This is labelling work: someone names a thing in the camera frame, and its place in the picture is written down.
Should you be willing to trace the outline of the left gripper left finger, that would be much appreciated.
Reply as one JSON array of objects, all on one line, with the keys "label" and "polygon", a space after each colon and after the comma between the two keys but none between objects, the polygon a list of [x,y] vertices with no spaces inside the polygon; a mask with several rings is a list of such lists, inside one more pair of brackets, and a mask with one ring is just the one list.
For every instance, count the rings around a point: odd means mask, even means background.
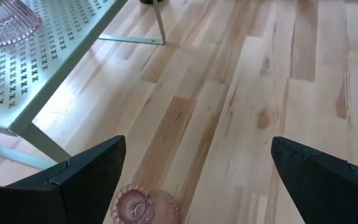
[{"label": "left gripper left finger", "polygon": [[125,156],[126,139],[118,135],[0,187],[0,224],[102,224]]}]

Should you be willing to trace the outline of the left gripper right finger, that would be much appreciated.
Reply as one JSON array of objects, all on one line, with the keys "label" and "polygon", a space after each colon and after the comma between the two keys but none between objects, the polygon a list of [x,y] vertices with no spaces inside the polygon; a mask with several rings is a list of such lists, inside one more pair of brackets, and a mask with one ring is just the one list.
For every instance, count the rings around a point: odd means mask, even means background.
[{"label": "left gripper right finger", "polygon": [[305,224],[358,224],[358,166],[281,136],[271,155]]}]

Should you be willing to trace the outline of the pink glass candle stick holder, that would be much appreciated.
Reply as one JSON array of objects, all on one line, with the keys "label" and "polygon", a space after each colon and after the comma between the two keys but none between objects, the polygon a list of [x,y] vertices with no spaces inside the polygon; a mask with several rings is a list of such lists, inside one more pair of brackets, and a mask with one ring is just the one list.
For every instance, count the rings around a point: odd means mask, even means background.
[{"label": "pink glass candle stick holder", "polygon": [[180,209],[166,191],[139,185],[122,187],[112,200],[114,224],[180,224]]},{"label": "pink glass candle stick holder", "polygon": [[0,0],[0,46],[28,38],[41,23],[40,16],[21,0]]}]

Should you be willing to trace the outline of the green perforated metal shelf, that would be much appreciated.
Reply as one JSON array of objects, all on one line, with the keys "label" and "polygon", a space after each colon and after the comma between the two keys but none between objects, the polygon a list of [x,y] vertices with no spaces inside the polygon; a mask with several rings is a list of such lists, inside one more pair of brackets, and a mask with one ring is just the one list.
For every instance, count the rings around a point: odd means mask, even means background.
[{"label": "green perforated metal shelf", "polygon": [[128,0],[25,0],[42,18],[27,40],[0,47],[0,133],[20,136],[35,157],[0,146],[0,156],[47,169],[70,158],[33,120]]}]

